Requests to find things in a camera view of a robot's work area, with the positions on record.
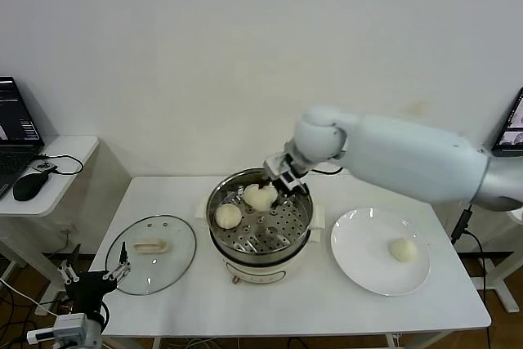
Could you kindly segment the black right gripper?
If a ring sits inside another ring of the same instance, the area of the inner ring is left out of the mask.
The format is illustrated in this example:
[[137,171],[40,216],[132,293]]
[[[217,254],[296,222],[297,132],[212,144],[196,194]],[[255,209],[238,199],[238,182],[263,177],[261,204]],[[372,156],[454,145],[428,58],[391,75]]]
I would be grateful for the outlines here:
[[[296,148],[286,148],[284,152],[284,162],[289,166],[289,171],[295,177],[304,177],[306,175],[306,159],[303,154]],[[261,188],[270,186],[270,178],[261,180]],[[283,204],[288,198],[288,189],[285,186],[277,186],[278,198],[277,203]]]

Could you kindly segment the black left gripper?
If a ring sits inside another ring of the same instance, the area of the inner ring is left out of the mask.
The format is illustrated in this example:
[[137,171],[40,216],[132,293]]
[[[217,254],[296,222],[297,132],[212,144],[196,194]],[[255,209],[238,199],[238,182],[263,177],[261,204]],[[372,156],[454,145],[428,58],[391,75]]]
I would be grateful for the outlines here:
[[131,271],[126,242],[122,242],[118,265],[107,271],[83,271],[77,274],[78,255],[81,244],[58,266],[58,272],[65,283],[69,299],[73,301],[73,312],[100,312],[103,297],[117,288],[116,281],[122,281]]

